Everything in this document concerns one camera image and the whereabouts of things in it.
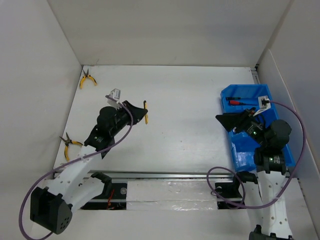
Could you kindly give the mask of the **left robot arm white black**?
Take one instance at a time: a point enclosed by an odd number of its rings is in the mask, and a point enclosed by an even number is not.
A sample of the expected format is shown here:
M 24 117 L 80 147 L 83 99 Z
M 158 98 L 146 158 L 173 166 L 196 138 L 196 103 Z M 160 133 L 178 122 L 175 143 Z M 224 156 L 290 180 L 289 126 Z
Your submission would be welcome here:
M 103 160 L 118 144 L 115 136 L 126 126 L 139 123 L 148 110 L 133 106 L 127 100 L 116 102 L 117 107 L 106 106 L 99 111 L 93 127 L 76 161 L 69 161 L 63 171 L 44 188 L 36 187 L 30 195 L 30 219 L 51 234 L 66 230 L 73 214 L 89 200 L 111 194 L 112 179 L 95 172 L 86 178 L 93 164 Z

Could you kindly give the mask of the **green black precision screwdriver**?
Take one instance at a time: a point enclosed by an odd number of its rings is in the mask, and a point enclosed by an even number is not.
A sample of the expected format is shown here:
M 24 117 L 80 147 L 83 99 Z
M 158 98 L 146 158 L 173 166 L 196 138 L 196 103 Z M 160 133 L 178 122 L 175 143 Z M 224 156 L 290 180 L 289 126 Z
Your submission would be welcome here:
M 226 97 L 225 98 L 227 101 L 238 101 L 241 99 L 241 97 Z

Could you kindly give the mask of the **red handled screwdriver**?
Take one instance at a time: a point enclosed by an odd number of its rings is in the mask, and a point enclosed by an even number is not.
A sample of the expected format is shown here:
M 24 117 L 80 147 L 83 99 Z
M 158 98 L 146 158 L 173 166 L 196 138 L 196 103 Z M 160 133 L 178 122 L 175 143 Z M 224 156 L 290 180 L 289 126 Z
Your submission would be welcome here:
M 228 103 L 230 106 L 256 106 L 256 104 L 240 102 L 237 100 L 230 100 Z

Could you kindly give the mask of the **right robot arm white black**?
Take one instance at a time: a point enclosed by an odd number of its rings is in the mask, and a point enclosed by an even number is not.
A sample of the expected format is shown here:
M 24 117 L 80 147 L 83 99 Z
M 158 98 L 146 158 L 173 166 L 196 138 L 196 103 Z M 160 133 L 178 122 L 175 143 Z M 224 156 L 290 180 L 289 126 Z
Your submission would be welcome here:
M 251 240 L 291 240 L 286 200 L 280 192 L 286 179 L 286 161 L 283 149 L 289 142 L 291 127 L 281 119 L 269 126 L 256 119 L 255 108 L 239 113 L 223 113 L 216 119 L 227 132 L 245 132 L 259 146 L 254 150 L 256 173 L 238 172 L 231 184 L 237 197 L 247 198 L 250 222 L 255 228 L 249 234 Z

